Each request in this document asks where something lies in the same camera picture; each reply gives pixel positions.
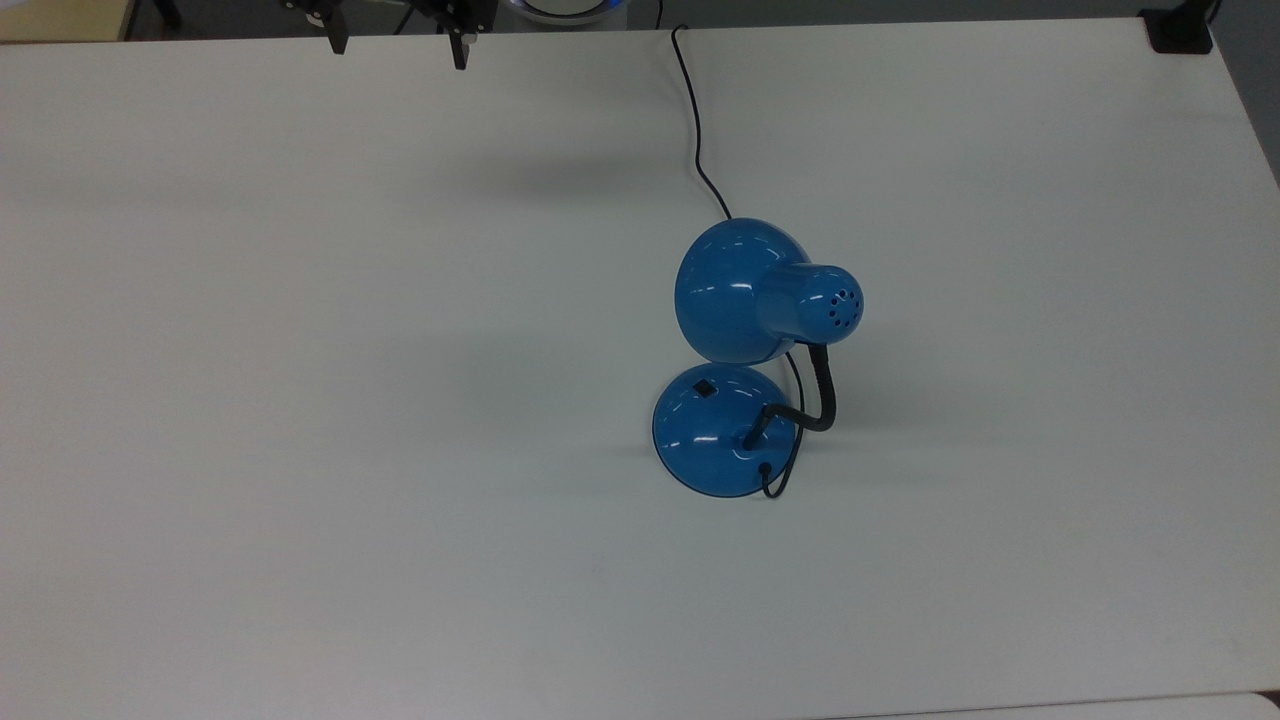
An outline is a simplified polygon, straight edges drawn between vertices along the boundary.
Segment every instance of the lamp shade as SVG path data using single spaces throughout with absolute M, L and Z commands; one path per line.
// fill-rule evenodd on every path
M 832 345 L 863 316 L 863 291 L 841 268 L 815 265 L 781 229 L 751 218 L 709 228 L 676 275 L 676 319 L 713 363 L 755 365 L 796 342 Z

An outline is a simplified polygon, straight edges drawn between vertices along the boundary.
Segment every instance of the black clamp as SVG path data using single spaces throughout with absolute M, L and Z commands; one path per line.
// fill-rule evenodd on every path
M 1187 0 L 1172 10 L 1147 9 L 1138 17 L 1147 23 L 1151 49 L 1169 55 L 1208 55 L 1213 37 L 1204 15 L 1215 0 Z
M 347 50 L 347 19 L 342 14 L 342 0 L 279 0 L 288 10 L 301 10 L 312 24 L 324 27 L 329 46 L 335 55 Z M 471 45 L 481 32 L 493 29 L 498 13 L 498 0 L 407 0 L 410 6 L 439 23 L 449 36 L 453 49 L 453 67 L 467 69 Z

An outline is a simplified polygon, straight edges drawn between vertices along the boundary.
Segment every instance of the blue desk lamp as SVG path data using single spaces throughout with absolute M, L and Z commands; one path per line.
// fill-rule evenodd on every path
M 836 392 L 827 346 L 849 337 L 861 316 L 858 281 L 810 263 L 781 229 L 736 218 L 704 232 L 676 275 L 676 319 L 710 363 L 682 373 L 658 398 L 653 441 L 667 470 L 714 497 L 767 489 L 794 462 L 797 427 L 831 428 Z M 795 343 L 809 347 L 818 418 L 787 405 L 777 384 L 748 368 Z

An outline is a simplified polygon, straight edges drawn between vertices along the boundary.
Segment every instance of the table surface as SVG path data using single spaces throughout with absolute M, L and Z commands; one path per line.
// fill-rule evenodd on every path
M 1221 58 L 684 44 L 731 208 L 868 299 L 777 502 L 650 447 L 718 219 L 664 33 L 0 49 L 0 714 L 1276 685 L 1280 192 Z
M 927 720 L 929 716 L 908 715 L 906 717 Z M 946 714 L 946 720 L 1206 720 L 1208 717 L 1215 720 L 1280 720 L 1280 708 L 1257 694 L 1222 694 Z
M 110 42 L 134 0 L 26 0 L 0 9 L 0 42 Z

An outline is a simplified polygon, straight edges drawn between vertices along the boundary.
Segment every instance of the round lamp base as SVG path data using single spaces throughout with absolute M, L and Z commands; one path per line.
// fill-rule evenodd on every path
M 760 373 L 708 363 L 680 374 L 653 411 L 653 443 L 667 470 L 691 489 L 713 497 L 742 497 L 760 489 L 760 465 L 769 480 L 791 457 L 796 427 L 785 418 L 769 423 L 754 450 L 742 437 L 760 409 L 787 401 Z

